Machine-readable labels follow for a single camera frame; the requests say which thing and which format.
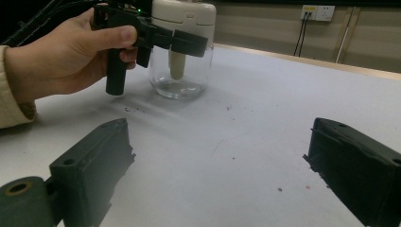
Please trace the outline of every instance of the cylindrical object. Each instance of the cylindrical object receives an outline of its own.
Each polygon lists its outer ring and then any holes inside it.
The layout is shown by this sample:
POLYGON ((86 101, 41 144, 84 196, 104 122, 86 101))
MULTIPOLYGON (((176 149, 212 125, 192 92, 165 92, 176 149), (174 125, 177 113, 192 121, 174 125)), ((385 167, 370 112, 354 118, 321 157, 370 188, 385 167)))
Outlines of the cylindrical object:
POLYGON ((26 177, 0 188, 0 226, 56 224, 42 178, 26 177))
POLYGON ((213 57, 216 8, 198 1, 154 0, 152 23, 208 39, 202 58, 155 46, 150 56, 149 78, 162 96, 191 98, 208 83, 213 57))
POLYGON ((120 60, 121 49, 110 49, 107 62, 106 92, 113 96, 124 93, 127 64, 120 60))

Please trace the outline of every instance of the white lid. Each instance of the white lid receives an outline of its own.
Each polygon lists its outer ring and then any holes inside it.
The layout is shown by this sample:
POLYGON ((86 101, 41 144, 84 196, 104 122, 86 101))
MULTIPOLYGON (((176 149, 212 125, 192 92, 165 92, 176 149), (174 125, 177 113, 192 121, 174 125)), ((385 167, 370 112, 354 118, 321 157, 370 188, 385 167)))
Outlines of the white lid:
POLYGON ((153 0, 152 23, 171 30, 181 30, 208 38, 215 33, 216 8, 197 0, 153 0))

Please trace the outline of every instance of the black cable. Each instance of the black cable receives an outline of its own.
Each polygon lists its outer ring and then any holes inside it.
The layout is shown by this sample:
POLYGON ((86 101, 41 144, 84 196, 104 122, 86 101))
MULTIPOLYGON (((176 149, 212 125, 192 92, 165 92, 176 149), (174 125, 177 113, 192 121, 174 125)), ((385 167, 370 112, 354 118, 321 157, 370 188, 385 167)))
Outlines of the black cable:
POLYGON ((28 40, 35 32, 43 27, 57 13, 70 9, 75 6, 92 6, 97 3, 105 2, 104 0, 78 0, 70 2, 60 7, 63 0, 52 0, 47 6, 36 13, 28 23, 22 24, 22 27, 14 34, 9 36, 2 45, 19 46, 28 40))
POLYGON ((309 12, 309 13, 307 14, 307 17, 306 17, 306 21, 305 21, 305 25, 304 25, 304 34, 303 34, 303 36, 302 36, 302 41, 301 41, 301 46, 300 46, 300 52, 298 53, 298 57, 301 57, 302 46, 304 45, 304 37, 305 37, 305 31, 306 31, 307 20, 309 20, 309 16, 310 16, 311 14, 312 14, 312 13, 309 12))
POLYGON ((297 53, 297 49, 298 49, 298 44, 300 43, 300 39, 301 39, 301 35, 302 35, 302 31, 303 31, 303 29, 304 29, 304 23, 305 23, 305 18, 306 18, 306 16, 307 16, 307 12, 305 12, 305 14, 304 14, 304 19, 302 19, 302 24, 301 24, 301 30, 300 30, 300 36, 298 37, 298 42, 297 42, 297 45, 295 46, 295 50, 294 50, 294 56, 296 55, 296 53, 297 53))

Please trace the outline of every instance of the black device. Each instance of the black device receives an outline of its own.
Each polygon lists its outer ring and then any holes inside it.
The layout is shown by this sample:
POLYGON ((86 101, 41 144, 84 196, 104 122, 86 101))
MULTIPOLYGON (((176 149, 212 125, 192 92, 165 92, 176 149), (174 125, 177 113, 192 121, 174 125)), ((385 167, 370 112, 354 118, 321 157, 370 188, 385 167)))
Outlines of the black device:
MULTIPOLYGON (((95 5, 94 28, 102 29, 116 26, 134 26, 138 38, 133 46, 138 47, 136 63, 148 67, 151 49, 154 45, 172 51, 203 57, 207 38, 156 26, 145 13, 138 10, 134 0, 109 0, 108 5, 95 5)), ((120 96, 124 93, 127 64, 119 58, 121 49, 109 50, 107 65, 106 92, 120 96)))
POLYGON ((304 158, 364 226, 399 226, 400 153, 343 123, 316 118, 304 158))
POLYGON ((125 118, 98 126, 50 165, 51 177, 0 187, 0 226, 97 227, 134 161, 125 118))

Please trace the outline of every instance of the wall outlet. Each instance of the wall outlet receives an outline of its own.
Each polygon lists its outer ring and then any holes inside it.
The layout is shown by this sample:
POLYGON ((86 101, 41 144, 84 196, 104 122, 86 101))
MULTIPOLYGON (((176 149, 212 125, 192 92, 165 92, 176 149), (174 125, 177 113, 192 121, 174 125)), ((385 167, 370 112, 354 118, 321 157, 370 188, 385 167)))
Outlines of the wall outlet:
POLYGON ((305 14, 310 12, 312 14, 310 14, 310 16, 307 20, 314 21, 316 18, 317 11, 318 11, 318 6, 303 5, 302 12, 301 12, 301 19, 302 20, 306 19, 307 16, 305 16, 305 14))
POLYGON ((318 6, 316 21, 331 21, 334 14, 334 6, 318 6))

